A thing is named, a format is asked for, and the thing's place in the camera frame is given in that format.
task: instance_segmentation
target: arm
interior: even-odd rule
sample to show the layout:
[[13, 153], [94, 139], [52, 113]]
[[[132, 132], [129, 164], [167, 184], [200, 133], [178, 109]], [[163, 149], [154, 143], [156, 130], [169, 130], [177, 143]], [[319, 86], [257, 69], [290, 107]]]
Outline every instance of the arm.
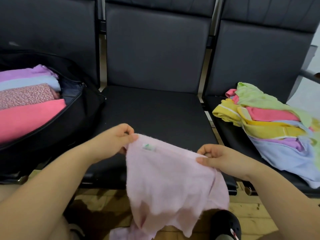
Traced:
[[285, 239], [320, 239], [320, 208], [270, 167], [223, 145], [204, 145], [205, 166], [250, 181]]
[[88, 167], [137, 139], [126, 124], [62, 154], [0, 204], [0, 239], [47, 239]]

